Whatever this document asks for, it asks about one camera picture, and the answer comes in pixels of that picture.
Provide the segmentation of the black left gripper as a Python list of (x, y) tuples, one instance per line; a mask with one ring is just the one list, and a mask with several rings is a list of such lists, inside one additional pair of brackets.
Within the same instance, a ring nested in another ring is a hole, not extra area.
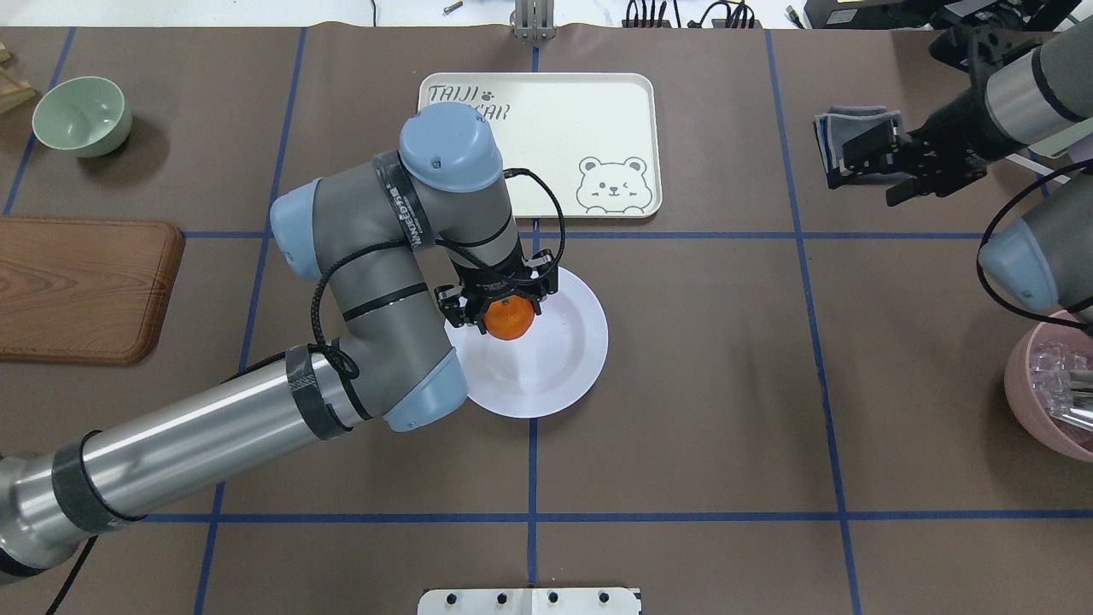
[(550, 249), (539, 250), (530, 260), (521, 249), (495, 264), (487, 264), (468, 249), (453, 249), (456, 284), (437, 285), (434, 297), (442, 316), (456, 328), (487, 327), (487, 309), (497, 301), (522, 297), (532, 314), (542, 315), (541, 304), (559, 292), (559, 257)]

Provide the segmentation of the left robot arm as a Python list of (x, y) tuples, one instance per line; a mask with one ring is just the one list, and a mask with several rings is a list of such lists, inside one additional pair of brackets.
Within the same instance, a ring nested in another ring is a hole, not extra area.
[(269, 221), (289, 267), (316, 284), (312, 343), (200, 394), (87, 431), (50, 454), (3, 458), (3, 584), (160, 507), (372, 418), (410, 431), (460, 409), (465, 371), (445, 328), (500, 336), (500, 314), (541, 314), (559, 257), (522, 252), (487, 118), (435, 102), (398, 147), (291, 190)]

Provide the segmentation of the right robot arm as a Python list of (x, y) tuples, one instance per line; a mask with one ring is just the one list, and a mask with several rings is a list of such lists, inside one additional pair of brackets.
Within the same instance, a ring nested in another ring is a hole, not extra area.
[[(949, 28), (932, 54), (969, 87), (910, 130), (885, 106), (833, 106), (813, 120), (831, 190), (880, 176), (886, 203), (948, 197), (995, 162), (1090, 119), (1090, 21), (1045, 43), (989, 25)], [(1043, 172), (1000, 206), (982, 235), (976, 275), (1021, 318), (1090, 334), (1090, 159)]]

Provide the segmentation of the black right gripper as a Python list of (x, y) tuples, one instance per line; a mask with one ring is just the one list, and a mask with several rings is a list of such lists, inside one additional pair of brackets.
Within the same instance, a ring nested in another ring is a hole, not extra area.
[(985, 95), (961, 94), (914, 129), (907, 143), (897, 118), (853, 137), (843, 145), (842, 172), (909, 175), (885, 192), (886, 206), (895, 208), (919, 196), (952, 196), (1003, 157), (1004, 131), (994, 121)]

